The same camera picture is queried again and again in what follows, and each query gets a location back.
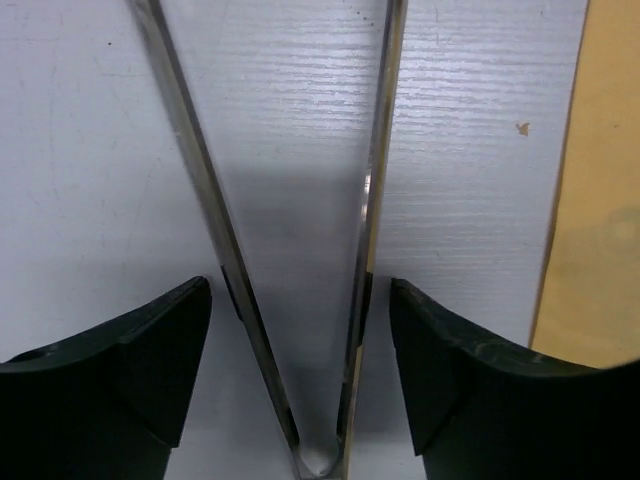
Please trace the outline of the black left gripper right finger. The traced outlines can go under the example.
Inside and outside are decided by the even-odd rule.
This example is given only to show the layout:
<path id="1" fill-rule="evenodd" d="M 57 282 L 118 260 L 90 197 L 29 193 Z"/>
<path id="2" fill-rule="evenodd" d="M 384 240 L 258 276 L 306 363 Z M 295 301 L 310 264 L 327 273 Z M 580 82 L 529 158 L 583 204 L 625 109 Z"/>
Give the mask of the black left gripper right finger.
<path id="1" fill-rule="evenodd" d="M 639 365 L 511 342 L 402 279 L 389 317 L 414 451 L 430 479 L 635 479 Z"/>

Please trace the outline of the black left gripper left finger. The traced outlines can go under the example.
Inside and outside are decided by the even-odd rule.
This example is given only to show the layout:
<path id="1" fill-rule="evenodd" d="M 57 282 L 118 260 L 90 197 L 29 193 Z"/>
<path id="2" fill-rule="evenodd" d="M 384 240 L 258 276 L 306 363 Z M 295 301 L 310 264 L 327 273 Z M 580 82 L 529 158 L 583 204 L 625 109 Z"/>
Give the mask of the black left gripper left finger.
<path id="1" fill-rule="evenodd" d="M 180 444 L 211 317 L 194 277 L 1 365 L 4 479 L 162 479 Z"/>

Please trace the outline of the silver metal tongs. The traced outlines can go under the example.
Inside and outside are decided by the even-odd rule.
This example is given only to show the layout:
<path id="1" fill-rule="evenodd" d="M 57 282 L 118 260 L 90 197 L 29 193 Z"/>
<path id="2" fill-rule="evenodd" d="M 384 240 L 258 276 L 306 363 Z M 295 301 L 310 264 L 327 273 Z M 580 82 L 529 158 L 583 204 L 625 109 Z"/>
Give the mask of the silver metal tongs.
<path id="1" fill-rule="evenodd" d="M 363 343 L 374 286 L 377 243 L 408 4 L 389 1 L 377 75 L 367 164 L 359 187 L 357 250 L 342 362 L 333 446 L 304 442 L 258 306 L 241 244 L 225 198 L 161 2 L 128 4 L 140 33 L 165 112 L 198 198 L 220 271 L 235 312 L 246 330 L 297 479 L 346 479 L 363 360 Z"/>

